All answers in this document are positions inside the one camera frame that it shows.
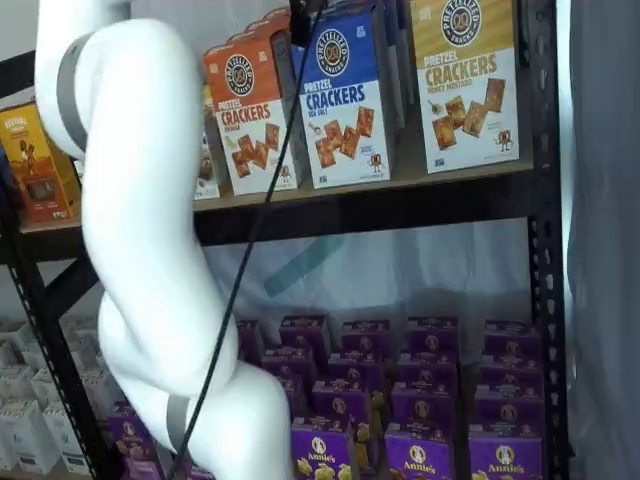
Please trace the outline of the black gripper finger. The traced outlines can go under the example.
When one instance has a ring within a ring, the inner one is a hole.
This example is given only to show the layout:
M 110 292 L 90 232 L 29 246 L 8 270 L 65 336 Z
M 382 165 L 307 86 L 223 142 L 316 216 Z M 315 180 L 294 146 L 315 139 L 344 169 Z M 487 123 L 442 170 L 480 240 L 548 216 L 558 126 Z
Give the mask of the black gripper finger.
M 312 23 L 324 9 L 323 0 L 291 0 L 291 41 L 307 44 L 312 32 Z

